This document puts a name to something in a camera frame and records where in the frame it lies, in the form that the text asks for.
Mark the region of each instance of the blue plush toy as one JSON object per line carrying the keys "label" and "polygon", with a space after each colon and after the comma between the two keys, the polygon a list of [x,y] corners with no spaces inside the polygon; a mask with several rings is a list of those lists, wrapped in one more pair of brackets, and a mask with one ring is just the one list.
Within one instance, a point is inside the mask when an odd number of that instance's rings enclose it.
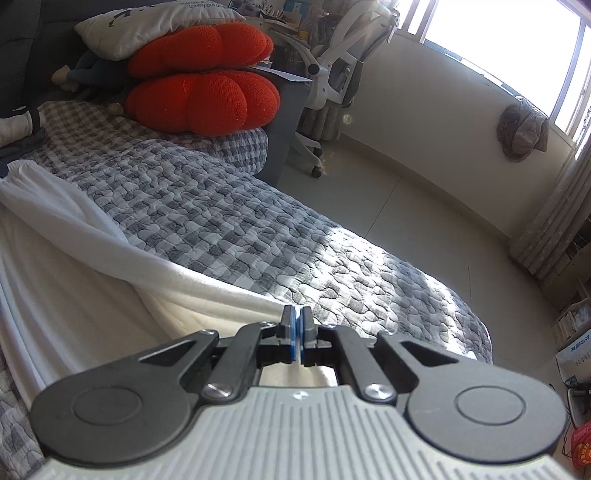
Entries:
{"label": "blue plush toy", "polygon": [[90,50],[84,52],[73,70],[64,65],[51,76],[51,81],[69,92],[77,91],[80,85],[107,90],[122,90],[132,85],[127,60],[105,60]]}

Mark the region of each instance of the white wall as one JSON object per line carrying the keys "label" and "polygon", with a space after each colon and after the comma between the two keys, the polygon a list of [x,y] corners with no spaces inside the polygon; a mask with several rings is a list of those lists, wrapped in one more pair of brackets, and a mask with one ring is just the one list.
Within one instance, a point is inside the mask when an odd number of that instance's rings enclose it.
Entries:
{"label": "white wall", "polygon": [[367,61],[342,132],[430,180],[508,236],[553,188],[569,144],[506,161],[496,139],[511,95],[430,47],[394,35]]}

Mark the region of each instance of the white office chair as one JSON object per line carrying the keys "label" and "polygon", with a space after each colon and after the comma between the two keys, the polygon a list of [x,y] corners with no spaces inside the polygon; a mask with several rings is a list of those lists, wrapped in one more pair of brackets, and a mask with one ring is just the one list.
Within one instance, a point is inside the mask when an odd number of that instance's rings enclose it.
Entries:
{"label": "white office chair", "polygon": [[[344,108],[351,105],[359,88],[364,61],[384,40],[389,43],[398,28],[399,15],[394,9],[398,1],[385,0],[384,3],[390,3],[386,6],[377,0],[360,0],[339,21],[330,43],[317,45],[312,50],[293,36],[271,32],[301,55],[309,78],[314,80],[306,107],[320,110],[326,102]],[[291,146],[314,163],[311,175],[320,177],[320,143],[296,132]]]}

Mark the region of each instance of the metal bolt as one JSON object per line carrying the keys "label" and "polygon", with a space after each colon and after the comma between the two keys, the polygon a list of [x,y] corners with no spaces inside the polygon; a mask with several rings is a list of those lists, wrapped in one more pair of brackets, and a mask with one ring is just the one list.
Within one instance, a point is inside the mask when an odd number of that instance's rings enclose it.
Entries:
{"label": "metal bolt", "polygon": [[208,383],[203,387],[203,393],[211,398],[223,400],[232,395],[232,387],[225,383]]}
{"label": "metal bolt", "polygon": [[394,395],[394,389],[380,383],[372,383],[365,387],[365,394],[374,400],[387,400]]}
{"label": "metal bolt", "polygon": [[308,396],[309,396],[309,393],[305,390],[299,390],[292,395],[292,397],[294,397],[296,400],[299,400],[299,401],[303,401],[303,400],[307,399]]}

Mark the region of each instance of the red package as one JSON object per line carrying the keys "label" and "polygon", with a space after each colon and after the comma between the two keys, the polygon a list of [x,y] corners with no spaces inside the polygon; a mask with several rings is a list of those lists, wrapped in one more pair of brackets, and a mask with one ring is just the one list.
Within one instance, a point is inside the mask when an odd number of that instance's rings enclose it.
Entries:
{"label": "red package", "polygon": [[575,468],[591,464],[591,421],[570,436],[570,454]]}

